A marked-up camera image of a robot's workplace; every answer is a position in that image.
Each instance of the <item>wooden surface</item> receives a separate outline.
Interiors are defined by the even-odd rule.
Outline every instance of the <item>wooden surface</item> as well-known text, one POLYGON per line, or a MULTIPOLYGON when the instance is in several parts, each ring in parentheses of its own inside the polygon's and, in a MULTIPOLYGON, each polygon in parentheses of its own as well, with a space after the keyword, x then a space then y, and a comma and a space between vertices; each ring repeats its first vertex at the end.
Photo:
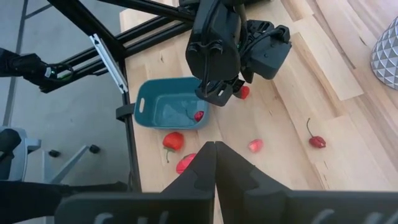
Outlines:
MULTIPOLYGON (((161 1, 176 6, 176 1, 161 1)), ((182 153, 162 147, 168 131, 134 122, 142 188, 159 192, 176 177, 175 165, 207 141, 224 141, 291 189, 398 190, 398 91, 378 81, 369 61, 378 37, 398 16, 393 0, 274 0, 247 9, 248 19, 290 28, 293 48, 273 81, 255 76, 246 100, 212 106, 208 125, 181 131, 182 153), (327 141, 308 144, 305 123, 327 141), (257 154, 248 150, 263 139, 257 154)), ((121 13, 128 30, 152 15, 121 13)), ((189 76, 189 32, 126 60, 131 101, 148 79, 189 76)), ((221 222, 219 208, 216 222, 221 222)))

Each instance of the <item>black clamp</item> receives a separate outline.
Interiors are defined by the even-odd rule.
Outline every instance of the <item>black clamp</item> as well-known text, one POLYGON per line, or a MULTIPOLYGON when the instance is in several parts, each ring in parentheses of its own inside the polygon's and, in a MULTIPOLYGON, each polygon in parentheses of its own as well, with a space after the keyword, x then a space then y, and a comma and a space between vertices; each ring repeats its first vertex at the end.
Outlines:
POLYGON ((131 116, 134 114, 135 107, 136 107, 135 103, 119 107, 118 109, 116 109, 116 119, 124 122, 127 116, 131 116))

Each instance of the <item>red fruit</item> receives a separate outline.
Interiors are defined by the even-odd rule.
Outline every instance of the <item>red fruit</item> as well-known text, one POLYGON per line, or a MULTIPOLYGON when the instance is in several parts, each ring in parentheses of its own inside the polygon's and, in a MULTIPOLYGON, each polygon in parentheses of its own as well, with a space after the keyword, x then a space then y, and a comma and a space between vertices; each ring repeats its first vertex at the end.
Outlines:
POLYGON ((250 88, 248 86, 242 86, 242 95, 241 98, 244 100, 248 97, 249 93, 250 93, 250 88))
POLYGON ((193 115, 193 119, 195 119, 195 121, 199 122, 202 119, 204 114, 205 114, 204 111, 198 111, 195 113, 195 115, 193 115))
POLYGON ((175 168, 175 171, 178 174, 182 174, 182 172, 184 172, 184 170, 192 162, 192 160, 193 160, 193 158, 195 158, 195 156, 196 156, 196 153, 192 153, 192 154, 185 156, 182 160, 180 160, 180 162, 178 162, 178 164, 175 168))
POLYGON ((184 136, 181 133, 173 132, 163 139, 163 146, 173 151, 179 151, 184 145, 184 136))
POLYGON ((264 143, 261 139, 255 139, 249 143, 249 149, 251 152, 256 153, 260 151, 260 149, 264 146, 264 143))
POLYGON ((319 149, 326 147, 326 141, 321 136, 313 136, 308 141, 313 147, 317 147, 319 149))

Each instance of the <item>teal bowl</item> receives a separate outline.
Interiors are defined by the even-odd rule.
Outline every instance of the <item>teal bowl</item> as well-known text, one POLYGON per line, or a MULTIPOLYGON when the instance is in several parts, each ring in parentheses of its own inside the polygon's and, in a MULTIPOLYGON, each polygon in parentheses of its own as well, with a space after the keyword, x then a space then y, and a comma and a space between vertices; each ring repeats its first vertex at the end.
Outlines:
POLYGON ((195 94, 195 77, 148 80, 140 87, 134 109, 138 124, 156 129, 198 129, 208 121, 208 103, 195 94), (203 111, 199 122, 193 117, 203 111))

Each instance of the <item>chair leg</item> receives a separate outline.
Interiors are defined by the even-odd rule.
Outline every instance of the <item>chair leg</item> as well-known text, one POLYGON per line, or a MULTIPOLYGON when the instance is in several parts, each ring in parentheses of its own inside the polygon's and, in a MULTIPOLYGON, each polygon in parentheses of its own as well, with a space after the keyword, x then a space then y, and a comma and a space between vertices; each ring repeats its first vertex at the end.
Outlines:
POLYGON ((62 179, 69 173, 73 166, 79 161, 84 153, 89 150, 89 146, 83 146, 70 160, 63 165, 58 174, 55 174, 49 181, 49 184, 60 184, 62 179))

